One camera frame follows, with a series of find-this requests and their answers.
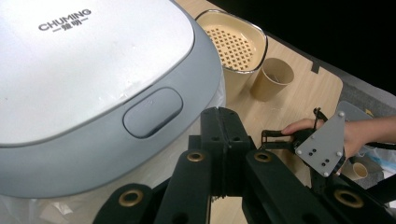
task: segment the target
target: paper cup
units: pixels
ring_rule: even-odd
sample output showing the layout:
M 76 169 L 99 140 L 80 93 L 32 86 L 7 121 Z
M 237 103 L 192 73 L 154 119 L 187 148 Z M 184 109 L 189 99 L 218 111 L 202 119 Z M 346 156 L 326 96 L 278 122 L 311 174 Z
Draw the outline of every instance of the paper cup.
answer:
M 293 69 L 278 58 L 266 59 L 250 89 L 259 101 L 270 101 L 294 80 Z
M 367 168 L 360 162 L 346 162 L 343 165 L 341 174 L 348 177 L 351 180 L 358 180 L 367 177 Z

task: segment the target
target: rice cooker lid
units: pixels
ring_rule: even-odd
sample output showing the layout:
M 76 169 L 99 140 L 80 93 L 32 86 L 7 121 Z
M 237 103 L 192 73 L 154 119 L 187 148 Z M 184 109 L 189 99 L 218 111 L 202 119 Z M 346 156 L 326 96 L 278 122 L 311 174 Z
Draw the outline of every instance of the rice cooker lid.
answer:
M 45 141 L 121 105 L 189 53 L 167 0 L 2 0 L 0 146 Z

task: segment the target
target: human hand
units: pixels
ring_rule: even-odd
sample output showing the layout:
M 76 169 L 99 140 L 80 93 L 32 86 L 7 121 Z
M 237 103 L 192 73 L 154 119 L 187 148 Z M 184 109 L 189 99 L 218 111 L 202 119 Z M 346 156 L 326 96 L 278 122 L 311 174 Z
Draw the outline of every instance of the human hand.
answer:
M 322 119 L 317 122 L 317 128 L 324 124 Z M 285 135 L 291 135 L 299 130 L 313 128 L 315 125 L 314 119 L 300 119 L 286 126 L 281 132 Z M 359 128 L 355 122 L 347 122 L 344 129 L 344 149 L 346 160 L 353 157 L 361 150 L 364 143 L 359 141 Z

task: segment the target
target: white rice cooker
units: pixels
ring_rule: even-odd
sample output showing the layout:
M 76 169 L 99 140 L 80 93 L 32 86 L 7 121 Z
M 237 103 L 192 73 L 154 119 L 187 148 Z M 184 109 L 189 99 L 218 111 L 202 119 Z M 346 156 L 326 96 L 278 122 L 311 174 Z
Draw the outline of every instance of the white rice cooker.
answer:
M 211 40 L 173 1 L 2 0 L 0 194 L 61 197 L 127 174 L 222 79 Z

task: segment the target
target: rice cooker button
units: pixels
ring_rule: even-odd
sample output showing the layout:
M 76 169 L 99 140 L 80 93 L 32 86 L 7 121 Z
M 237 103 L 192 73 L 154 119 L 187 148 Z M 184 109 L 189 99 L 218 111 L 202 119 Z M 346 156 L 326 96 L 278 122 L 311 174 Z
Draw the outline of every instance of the rice cooker button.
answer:
M 147 138 L 158 132 L 181 111 L 180 95 L 169 88 L 155 91 L 125 114 L 126 130 L 136 138 Z

